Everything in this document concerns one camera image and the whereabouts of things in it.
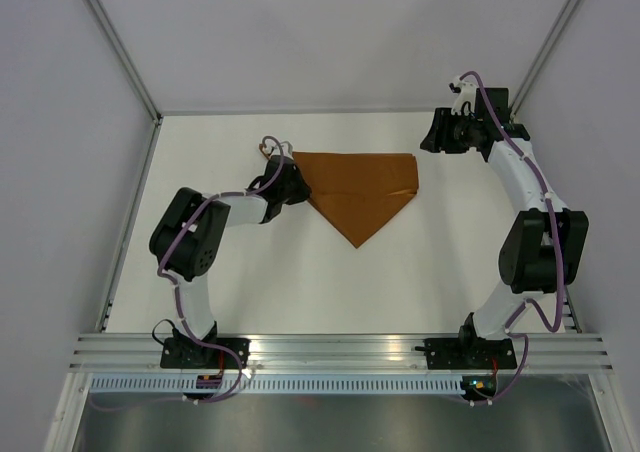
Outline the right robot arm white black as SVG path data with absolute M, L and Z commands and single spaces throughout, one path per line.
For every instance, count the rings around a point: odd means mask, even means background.
M 452 107 L 435 110 L 420 144 L 430 153 L 477 151 L 498 176 L 516 212 L 498 254 L 500 282 L 465 326 L 456 343 L 459 360 L 478 367 L 487 361 L 490 340 L 507 337 L 529 309 L 547 331 L 562 325 L 566 287 L 577 275 L 589 221 L 555 193 L 535 156 L 525 126 L 511 118 L 509 92 L 457 78 L 449 85 Z

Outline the orange cloth napkin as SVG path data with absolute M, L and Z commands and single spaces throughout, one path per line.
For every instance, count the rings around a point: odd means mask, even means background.
M 417 160 L 409 153 L 293 151 L 311 187 L 309 203 L 354 247 L 373 237 L 419 190 Z

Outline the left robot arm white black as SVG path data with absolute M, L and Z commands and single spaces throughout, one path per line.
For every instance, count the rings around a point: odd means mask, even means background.
M 293 157 L 284 153 L 273 154 L 264 173 L 244 191 L 206 195 L 183 187 L 176 192 L 152 232 L 149 250 L 157 259 L 158 276 L 173 288 L 178 330 L 188 338 L 183 355 L 195 367 L 209 367 L 218 356 L 208 274 L 224 232 L 267 224 L 284 206 L 310 195 Z

